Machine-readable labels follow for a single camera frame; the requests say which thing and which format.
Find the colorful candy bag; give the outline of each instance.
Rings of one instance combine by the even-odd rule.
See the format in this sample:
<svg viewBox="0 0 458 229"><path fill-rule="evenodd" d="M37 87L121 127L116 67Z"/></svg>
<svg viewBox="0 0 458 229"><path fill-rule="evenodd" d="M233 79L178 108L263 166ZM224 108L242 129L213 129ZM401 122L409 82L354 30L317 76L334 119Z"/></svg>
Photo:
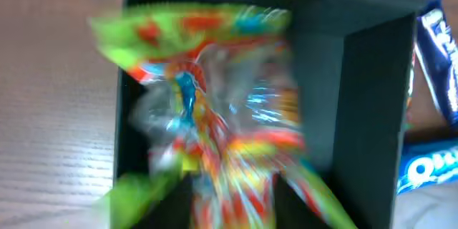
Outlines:
<svg viewBox="0 0 458 229"><path fill-rule="evenodd" d="M110 193L124 228L186 172L195 174L191 228L274 228L278 175L332 228L355 228L303 165L297 88L279 37L288 21L278 9L163 4L93 23L101 51L149 89L132 122L153 141L151 180L136 203L124 199L139 180Z"/></svg>
<svg viewBox="0 0 458 229"><path fill-rule="evenodd" d="M458 125L458 48L441 0L431 0L418 17L416 55L436 108L449 125Z"/></svg>

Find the blue package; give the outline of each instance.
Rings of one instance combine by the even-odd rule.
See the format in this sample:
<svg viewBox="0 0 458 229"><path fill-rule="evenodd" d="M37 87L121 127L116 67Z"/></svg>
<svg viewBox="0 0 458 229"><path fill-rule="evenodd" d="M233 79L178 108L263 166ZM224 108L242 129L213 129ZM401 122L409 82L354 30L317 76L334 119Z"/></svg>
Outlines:
<svg viewBox="0 0 458 229"><path fill-rule="evenodd" d="M415 52L436 108L458 127L458 48L441 0L431 0L417 18Z"/></svg>
<svg viewBox="0 0 458 229"><path fill-rule="evenodd" d="M458 179L458 139L404 145L397 193Z"/></svg>

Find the black box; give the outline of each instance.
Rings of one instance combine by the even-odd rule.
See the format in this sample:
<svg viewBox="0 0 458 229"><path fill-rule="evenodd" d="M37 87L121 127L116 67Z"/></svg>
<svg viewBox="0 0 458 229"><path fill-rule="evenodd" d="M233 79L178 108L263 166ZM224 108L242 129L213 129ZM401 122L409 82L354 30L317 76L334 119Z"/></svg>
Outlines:
<svg viewBox="0 0 458 229"><path fill-rule="evenodd" d="M359 228L390 228L415 11L424 0L125 0L234 2L291 10L288 31L311 162ZM120 72L115 176L147 172L147 143L127 122L143 88ZM187 228L190 180L138 228ZM283 182L278 228L325 228Z"/></svg>

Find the oreo logo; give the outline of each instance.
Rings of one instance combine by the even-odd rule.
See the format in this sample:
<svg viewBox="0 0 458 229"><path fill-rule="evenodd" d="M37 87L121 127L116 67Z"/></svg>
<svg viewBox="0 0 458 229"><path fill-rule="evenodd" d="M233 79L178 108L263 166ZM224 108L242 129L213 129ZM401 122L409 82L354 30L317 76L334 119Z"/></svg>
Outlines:
<svg viewBox="0 0 458 229"><path fill-rule="evenodd" d="M458 167L458 148L416 157L407 168L407 178L412 185L442 181L441 176Z"/></svg>

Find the wooden table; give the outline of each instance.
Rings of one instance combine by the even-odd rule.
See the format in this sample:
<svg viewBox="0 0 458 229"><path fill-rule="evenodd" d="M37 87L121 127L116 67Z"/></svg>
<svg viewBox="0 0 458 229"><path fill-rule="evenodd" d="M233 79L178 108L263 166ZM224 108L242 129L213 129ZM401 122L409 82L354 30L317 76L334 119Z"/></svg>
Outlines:
<svg viewBox="0 0 458 229"><path fill-rule="evenodd" d="M0 228L70 227L112 185L117 68L87 18L121 0L0 6Z"/></svg>

